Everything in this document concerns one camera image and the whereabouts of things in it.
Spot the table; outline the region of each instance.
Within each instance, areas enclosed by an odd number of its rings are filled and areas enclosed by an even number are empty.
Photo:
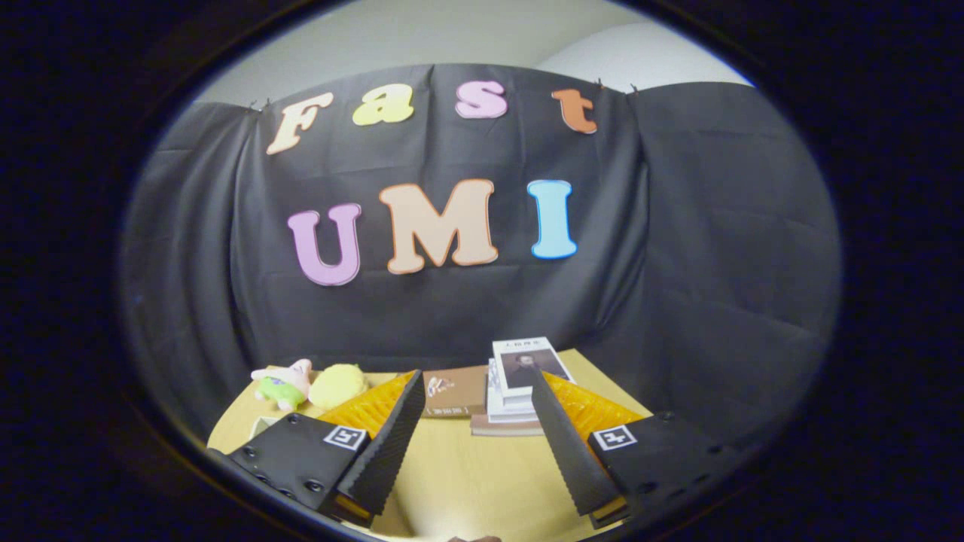
[[[644,416],[639,404],[576,350],[559,352],[576,382]],[[319,371],[313,371],[311,379]],[[372,387],[396,373],[366,373]],[[248,442],[259,417],[281,418],[254,398],[252,382],[215,425],[208,447],[231,453]],[[308,401],[297,412],[318,417]],[[498,536],[502,542],[575,542],[615,528],[593,529],[579,516],[546,437],[476,437],[468,418],[418,422],[385,511],[371,528],[344,525],[391,542],[445,542]]]

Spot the green plush toy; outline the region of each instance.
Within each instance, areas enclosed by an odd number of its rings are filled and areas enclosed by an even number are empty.
[[[298,360],[285,368],[263,368],[251,373],[253,380],[259,380],[254,397],[259,401],[274,400],[278,408],[290,412],[308,398],[311,375],[311,360]]]

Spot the letter m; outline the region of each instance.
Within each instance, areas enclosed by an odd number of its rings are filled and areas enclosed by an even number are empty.
[[[425,258],[415,253],[416,237],[436,267],[445,263],[456,235],[459,246],[452,254],[452,261],[459,265],[495,261],[498,251],[489,235],[489,196],[494,191],[492,182],[484,178],[459,181],[440,215],[415,184],[399,184],[383,190],[378,199],[391,213],[395,245],[395,257],[388,262],[388,271],[404,275],[416,273],[425,266]]]

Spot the purple letter u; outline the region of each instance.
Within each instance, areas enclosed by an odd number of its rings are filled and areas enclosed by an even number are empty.
[[[362,214],[362,207],[356,203],[336,205],[328,211],[328,218],[338,226],[338,246],[341,248],[341,262],[329,265],[318,254],[318,240],[314,227],[321,216],[316,211],[305,211],[292,215],[288,227],[295,233],[295,252],[302,271],[313,283],[323,286],[347,285],[359,274],[359,241],[355,231],[355,219]]]

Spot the brown book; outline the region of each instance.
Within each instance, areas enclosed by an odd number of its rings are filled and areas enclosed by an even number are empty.
[[[468,417],[485,414],[488,366],[426,370],[425,418]]]
[[[492,423],[484,414],[473,415],[469,427],[477,437],[535,437],[545,434],[538,421]]]

